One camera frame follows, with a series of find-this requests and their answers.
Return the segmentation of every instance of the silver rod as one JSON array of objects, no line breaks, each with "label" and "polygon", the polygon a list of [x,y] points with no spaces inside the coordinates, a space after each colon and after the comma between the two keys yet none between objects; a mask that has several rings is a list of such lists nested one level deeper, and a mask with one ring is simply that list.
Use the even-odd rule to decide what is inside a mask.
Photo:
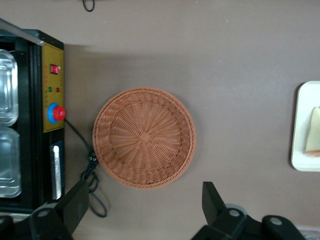
[{"label": "silver rod", "polygon": [[34,44],[40,46],[43,46],[45,44],[45,41],[36,38],[35,36],[27,33],[23,29],[7,22],[6,20],[3,20],[2,18],[0,18],[0,29],[6,30],[7,32],[17,35],[18,37],[26,39]]}]

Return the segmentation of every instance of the yellow control panel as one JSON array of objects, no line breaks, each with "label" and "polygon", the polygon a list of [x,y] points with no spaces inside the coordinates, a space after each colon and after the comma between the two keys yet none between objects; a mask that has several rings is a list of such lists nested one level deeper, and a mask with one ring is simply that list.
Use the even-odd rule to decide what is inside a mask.
[{"label": "yellow control panel", "polygon": [[64,51],[45,43],[42,47],[43,132],[65,126]]}]

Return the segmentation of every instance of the wicker basket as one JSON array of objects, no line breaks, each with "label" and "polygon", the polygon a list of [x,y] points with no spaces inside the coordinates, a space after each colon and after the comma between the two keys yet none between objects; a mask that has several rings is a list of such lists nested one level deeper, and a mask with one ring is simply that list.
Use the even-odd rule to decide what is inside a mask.
[{"label": "wicker basket", "polygon": [[152,189],[186,170],[196,131],[188,110],[173,95],[138,87],[103,106],[94,123],[93,147],[101,166],[120,183]]}]

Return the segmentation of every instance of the blue button base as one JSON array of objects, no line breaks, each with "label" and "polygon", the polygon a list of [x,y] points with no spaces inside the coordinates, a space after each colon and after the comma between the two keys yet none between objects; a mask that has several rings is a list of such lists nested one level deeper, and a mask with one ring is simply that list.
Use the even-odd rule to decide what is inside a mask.
[{"label": "blue button base", "polygon": [[58,121],[54,119],[54,115],[53,115],[53,112],[54,112],[54,109],[55,107],[59,106],[56,102],[54,103],[51,103],[48,107],[48,111],[47,111],[47,114],[46,116],[48,117],[48,120],[50,123],[52,124],[56,124]]}]

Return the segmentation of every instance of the basket rim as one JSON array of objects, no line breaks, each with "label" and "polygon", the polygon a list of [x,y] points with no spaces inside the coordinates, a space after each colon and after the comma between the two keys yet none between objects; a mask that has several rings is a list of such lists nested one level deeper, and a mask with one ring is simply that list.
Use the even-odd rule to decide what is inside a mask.
[{"label": "basket rim", "polygon": [[[123,179],[122,177],[119,177],[116,173],[114,173],[113,169],[108,167],[108,165],[105,163],[105,161],[103,161],[104,158],[102,157],[101,152],[100,152],[100,148],[98,147],[99,142],[96,141],[96,136],[99,134],[97,128],[99,126],[99,123],[102,122],[101,116],[108,109],[110,104],[113,103],[114,101],[116,101],[116,99],[121,98],[123,95],[126,95],[126,94],[129,95],[130,93],[136,93],[136,92],[156,94],[158,96],[163,97],[166,101],[169,101],[171,104],[173,104],[174,107],[178,109],[179,113],[181,113],[184,116],[184,118],[187,122],[187,127],[188,127],[188,132],[189,132],[189,139],[188,140],[189,140],[190,146],[189,146],[189,149],[188,149],[188,152],[187,152],[187,155],[185,157],[183,164],[171,176],[169,176],[163,180],[160,180],[160,181],[154,181],[149,184],[134,183],[134,182],[128,181],[127,179]],[[153,189],[153,188],[162,187],[162,186],[165,186],[165,185],[173,182],[178,177],[180,177],[185,172],[185,170],[188,168],[188,166],[190,165],[191,160],[192,160],[192,158],[195,154],[195,151],[196,151],[196,143],[197,143],[195,124],[193,122],[193,119],[192,119],[188,109],[184,106],[184,104],[181,101],[179,101],[171,93],[169,93],[165,90],[159,89],[159,88],[149,87],[149,86],[134,87],[134,88],[130,88],[130,89],[121,91],[121,92],[117,93],[115,96],[113,96],[110,100],[108,100],[103,105],[103,107],[99,111],[99,113],[94,121],[92,142],[93,142],[94,151],[96,153],[98,160],[100,160],[99,162],[100,162],[100,165],[102,166],[102,168],[112,178],[116,179],[120,183],[127,185],[127,186],[130,186],[130,187],[138,188],[138,189]]]}]

